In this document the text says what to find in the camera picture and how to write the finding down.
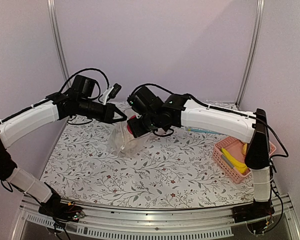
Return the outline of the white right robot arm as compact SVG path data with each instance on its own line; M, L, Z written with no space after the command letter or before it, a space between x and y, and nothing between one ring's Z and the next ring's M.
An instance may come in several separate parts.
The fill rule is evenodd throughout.
M127 121L132 135L139 138L159 129L171 127L205 129L247 144L244 162L252 172L254 199L248 213L259 218L271 203L270 142L267 116L264 110L238 111L203 103L193 95L172 93L161 100L145 84L127 98L138 114Z

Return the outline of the white toy cauliflower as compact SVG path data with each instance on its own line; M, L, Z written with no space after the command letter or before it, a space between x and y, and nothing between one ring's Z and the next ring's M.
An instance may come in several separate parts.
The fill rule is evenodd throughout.
M114 150L118 153L132 153L139 147L139 143L136 138L128 131L122 131L121 129L115 129L113 133L114 137Z

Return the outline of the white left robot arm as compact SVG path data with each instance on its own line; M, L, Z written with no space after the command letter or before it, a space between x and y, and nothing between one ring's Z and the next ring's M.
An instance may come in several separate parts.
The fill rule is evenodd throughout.
M92 97L95 86L96 80L76 75L66 91L52 93L42 101L0 120L0 181L34 197L53 217L60 217L65 211L61 197L46 183L19 168L8 148L29 133L67 117L83 116L106 124L125 121L127 116L115 104L108 102L116 97L121 85L116 83L107 87L101 102Z

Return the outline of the clear zip top bag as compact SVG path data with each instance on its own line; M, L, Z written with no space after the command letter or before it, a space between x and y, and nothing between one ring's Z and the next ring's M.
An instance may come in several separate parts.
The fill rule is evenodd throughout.
M126 121L115 124L114 129L109 135L106 150L116 156L132 158L143 150L150 133L141 137L134 138L128 130Z

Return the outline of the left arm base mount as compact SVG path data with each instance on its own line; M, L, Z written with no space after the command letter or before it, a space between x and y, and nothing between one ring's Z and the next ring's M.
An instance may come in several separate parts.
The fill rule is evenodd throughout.
M75 201L67 203L61 202L58 193L52 193L47 202L41 202L38 212L42 215L50 216L62 222L76 222L85 217L83 208L76 205Z

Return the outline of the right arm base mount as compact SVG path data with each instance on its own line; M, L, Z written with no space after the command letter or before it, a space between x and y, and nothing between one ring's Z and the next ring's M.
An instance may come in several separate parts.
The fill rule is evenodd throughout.
M274 222L275 210L271 199L265 202L254 200L246 205L235 206L231 211L234 222L246 222L247 229L253 235L264 234Z

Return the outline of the yellow toy lemon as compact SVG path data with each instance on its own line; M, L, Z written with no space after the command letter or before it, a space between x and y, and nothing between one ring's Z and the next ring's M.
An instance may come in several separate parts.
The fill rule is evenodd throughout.
M244 143L242 145L242 149L241 149L241 153L245 156L247 154L247 147L248 147L248 144L247 143Z

